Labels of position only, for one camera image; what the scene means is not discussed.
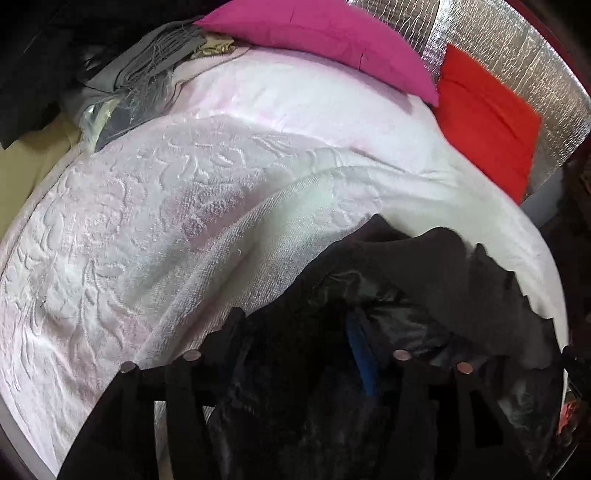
pile of clothes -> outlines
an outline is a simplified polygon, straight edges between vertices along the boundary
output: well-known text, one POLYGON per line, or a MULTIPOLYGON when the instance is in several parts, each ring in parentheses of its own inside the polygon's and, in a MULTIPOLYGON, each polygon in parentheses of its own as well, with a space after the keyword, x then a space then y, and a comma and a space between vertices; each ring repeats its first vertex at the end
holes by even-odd
POLYGON ((105 66, 89 47, 77 79, 60 94, 61 112, 0 151, 0 239, 31 192, 79 140, 90 152, 166 113, 183 83, 248 50, 204 32, 194 18, 150 31, 105 66))

pillow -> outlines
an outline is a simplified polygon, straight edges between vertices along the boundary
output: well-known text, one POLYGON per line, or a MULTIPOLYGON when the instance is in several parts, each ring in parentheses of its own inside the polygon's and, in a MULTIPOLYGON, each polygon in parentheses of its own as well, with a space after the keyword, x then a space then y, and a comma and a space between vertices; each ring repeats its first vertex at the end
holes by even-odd
POLYGON ((232 0, 195 24, 255 45, 336 60, 437 105, 417 52, 392 28, 342 0, 232 0))
POLYGON ((435 118, 460 153, 521 203, 540 116, 476 60, 447 46, 435 118))

red pillow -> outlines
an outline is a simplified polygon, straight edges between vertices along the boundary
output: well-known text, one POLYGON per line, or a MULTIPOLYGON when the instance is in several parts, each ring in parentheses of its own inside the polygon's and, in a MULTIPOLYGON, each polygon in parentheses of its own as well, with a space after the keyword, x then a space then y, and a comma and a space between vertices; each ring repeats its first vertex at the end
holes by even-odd
POLYGON ((447 46, 437 123, 458 151, 521 203, 541 118, 476 60, 447 46))

pink pillow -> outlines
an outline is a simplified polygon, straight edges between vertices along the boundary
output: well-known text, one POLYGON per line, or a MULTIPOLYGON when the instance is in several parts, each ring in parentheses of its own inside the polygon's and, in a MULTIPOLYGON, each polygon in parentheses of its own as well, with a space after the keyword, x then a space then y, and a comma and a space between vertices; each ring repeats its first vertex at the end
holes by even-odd
POLYGON ((336 60, 437 106, 421 57, 392 28, 342 0, 232 0, 195 22, 265 47, 336 60))

white bedspread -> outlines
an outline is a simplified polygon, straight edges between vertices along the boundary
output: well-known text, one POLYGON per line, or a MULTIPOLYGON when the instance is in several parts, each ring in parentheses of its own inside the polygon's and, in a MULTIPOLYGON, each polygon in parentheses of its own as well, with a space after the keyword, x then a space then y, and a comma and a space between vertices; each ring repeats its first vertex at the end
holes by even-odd
POLYGON ((483 243, 566 343, 540 234, 421 100, 254 48, 187 84, 166 117, 72 152, 34 192, 0 247, 0 394, 57 473, 120 363, 198 345, 374 213, 483 243))

